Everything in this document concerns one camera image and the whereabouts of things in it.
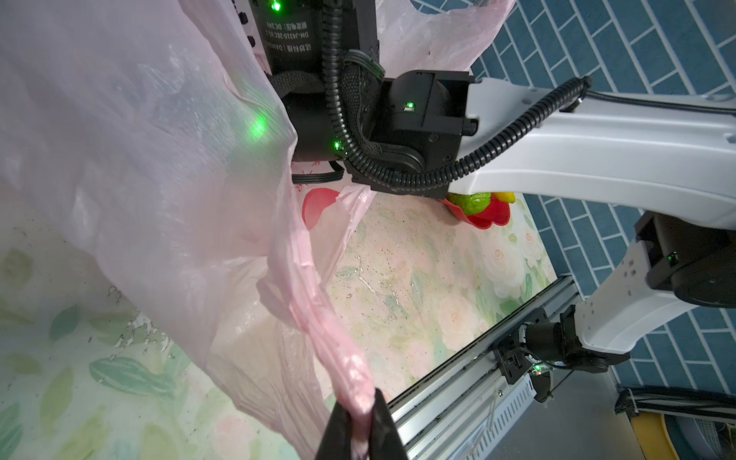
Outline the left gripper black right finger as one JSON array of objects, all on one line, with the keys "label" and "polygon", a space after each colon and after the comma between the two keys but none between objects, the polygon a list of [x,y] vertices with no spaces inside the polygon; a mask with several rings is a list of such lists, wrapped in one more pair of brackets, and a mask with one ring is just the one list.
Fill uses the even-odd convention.
[{"label": "left gripper black right finger", "polygon": [[396,424],[379,388],[375,391],[368,448],[370,460],[408,460]]}]

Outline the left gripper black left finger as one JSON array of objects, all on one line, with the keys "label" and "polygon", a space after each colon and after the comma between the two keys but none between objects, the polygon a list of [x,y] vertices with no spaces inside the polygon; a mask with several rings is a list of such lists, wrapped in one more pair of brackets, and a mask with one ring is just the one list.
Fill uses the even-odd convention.
[{"label": "left gripper black left finger", "polygon": [[350,413],[337,402],[333,407],[315,460],[351,460],[353,425]]}]

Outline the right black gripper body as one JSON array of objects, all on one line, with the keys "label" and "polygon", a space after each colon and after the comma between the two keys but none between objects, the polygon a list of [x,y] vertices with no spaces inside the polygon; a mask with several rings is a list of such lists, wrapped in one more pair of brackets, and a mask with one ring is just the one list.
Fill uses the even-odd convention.
[{"label": "right black gripper body", "polygon": [[326,103],[323,71],[323,1],[251,1],[271,84],[285,106],[298,141],[292,160],[341,156]]}]

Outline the pink plastic bag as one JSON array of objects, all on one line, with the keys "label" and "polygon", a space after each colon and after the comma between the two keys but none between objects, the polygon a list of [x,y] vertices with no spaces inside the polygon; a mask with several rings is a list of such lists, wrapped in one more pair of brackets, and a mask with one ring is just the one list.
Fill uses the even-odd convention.
[{"label": "pink plastic bag", "polygon": [[295,139],[222,1],[2,3],[3,458],[314,456],[330,374],[257,287]]}]

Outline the yellow fake banana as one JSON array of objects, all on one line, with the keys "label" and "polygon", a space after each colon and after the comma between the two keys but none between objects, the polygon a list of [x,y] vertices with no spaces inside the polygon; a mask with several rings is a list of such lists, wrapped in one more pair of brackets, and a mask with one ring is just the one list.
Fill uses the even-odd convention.
[{"label": "yellow fake banana", "polygon": [[498,201],[508,204],[512,204],[517,201],[516,195],[514,193],[493,193],[493,197]]}]

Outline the red flower-shaped plate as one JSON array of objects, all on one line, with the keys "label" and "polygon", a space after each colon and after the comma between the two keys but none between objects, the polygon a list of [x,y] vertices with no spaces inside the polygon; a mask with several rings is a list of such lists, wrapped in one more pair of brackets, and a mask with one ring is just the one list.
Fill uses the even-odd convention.
[{"label": "red flower-shaped plate", "polygon": [[493,226],[506,226],[512,216],[511,206],[509,203],[498,200],[496,197],[492,198],[489,206],[482,212],[473,216],[466,216],[462,209],[450,201],[443,199],[441,203],[450,211],[450,214],[454,215],[460,222],[465,222],[474,228],[479,230],[488,230]]}]

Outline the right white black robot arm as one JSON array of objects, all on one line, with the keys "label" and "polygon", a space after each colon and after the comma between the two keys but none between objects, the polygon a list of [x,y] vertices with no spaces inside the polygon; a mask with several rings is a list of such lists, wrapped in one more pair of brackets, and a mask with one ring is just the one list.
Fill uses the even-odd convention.
[{"label": "right white black robot arm", "polygon": [[494,345],[508,381],[534,361],[601,372],[697,306],[735,305],[735,105],[475,80],[457,65],[385,73],[372,1],[253,1],[298,161],[329,161],[376,192],[444,199],[504,188],[644,210],[622,262],[557,321],[536,314]]}]

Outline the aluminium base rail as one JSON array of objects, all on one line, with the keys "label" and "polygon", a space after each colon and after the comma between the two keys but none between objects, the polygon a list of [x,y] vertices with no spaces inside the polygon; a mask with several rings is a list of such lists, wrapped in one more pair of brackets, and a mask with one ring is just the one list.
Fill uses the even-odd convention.
[{"label": "aluminium base rail", "polygon": [[484,335],[409,387],[389,409],[410,459],[450,459],[485,417],[500,390],[511,389],[498,370],[492,347],[531,312],[547,319],[578,298],[569,276],[523,304]]}]

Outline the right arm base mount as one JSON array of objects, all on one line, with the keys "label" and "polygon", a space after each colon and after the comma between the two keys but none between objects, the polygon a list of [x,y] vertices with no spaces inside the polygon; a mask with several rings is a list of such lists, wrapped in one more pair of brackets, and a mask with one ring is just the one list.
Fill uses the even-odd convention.
[{"label": "right arm base mount", "polygon": [[519,383],[529,377],[536,392],[535,400],[544,404],[551,396],[552,371],[554,367],[527,351],[526,329],[528,326],[547,322],[544,310],[531,312],[521,320],[516,329],[511,329],[493,347],[498,370],[509,385]]}]

